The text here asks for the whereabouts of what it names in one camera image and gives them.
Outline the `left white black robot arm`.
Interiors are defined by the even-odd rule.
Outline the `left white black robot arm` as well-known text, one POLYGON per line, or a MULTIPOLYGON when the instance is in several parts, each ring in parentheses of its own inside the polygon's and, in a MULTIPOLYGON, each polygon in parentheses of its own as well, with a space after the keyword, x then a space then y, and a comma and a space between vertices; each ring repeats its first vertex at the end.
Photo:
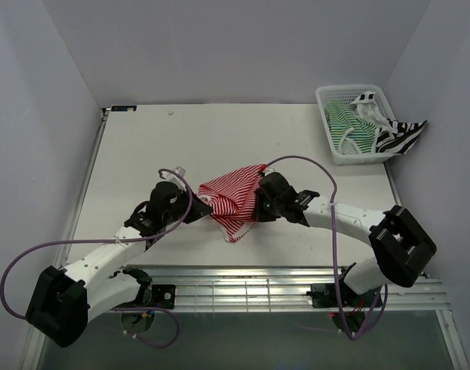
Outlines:
POLYGON ((70 346, 97 316, 117 307, 152 306, 153 280, 128 262, 145 253, 178 223, 213 211, 182 186, 159 182, 110 242, 61 269, 46 268, 37 280, 25 320, 62 348, 70 346))

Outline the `red white striped tank top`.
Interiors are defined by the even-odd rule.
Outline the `red white striped tank top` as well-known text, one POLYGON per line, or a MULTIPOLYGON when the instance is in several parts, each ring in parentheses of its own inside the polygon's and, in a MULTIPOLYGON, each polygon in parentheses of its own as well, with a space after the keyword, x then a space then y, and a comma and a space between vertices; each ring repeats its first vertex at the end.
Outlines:
POLYGON ((256 191, 266 167, 242 167, 199 185, 197 196, 213 209, 210 216, 226 242, 236 243, 255 224, 256 191))

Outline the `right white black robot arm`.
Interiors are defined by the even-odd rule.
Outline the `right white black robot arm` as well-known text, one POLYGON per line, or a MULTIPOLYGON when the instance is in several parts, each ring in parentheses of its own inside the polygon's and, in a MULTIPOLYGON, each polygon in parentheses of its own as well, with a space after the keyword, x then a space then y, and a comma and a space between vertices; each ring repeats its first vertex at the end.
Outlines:
POLYGON ((386 284, 410 288, 437 251, 405 207, 380 211, 331 203, 315 191, 296 191, 278 172, 262 176, 255 197, 257 222, 283 218, 292 224, 335 230, 373 250, 373 257, 342 270, 337 284, 312 288, 316 307, 335 307, 339 302, 348 307, 371 304, 374 292, 386 284))

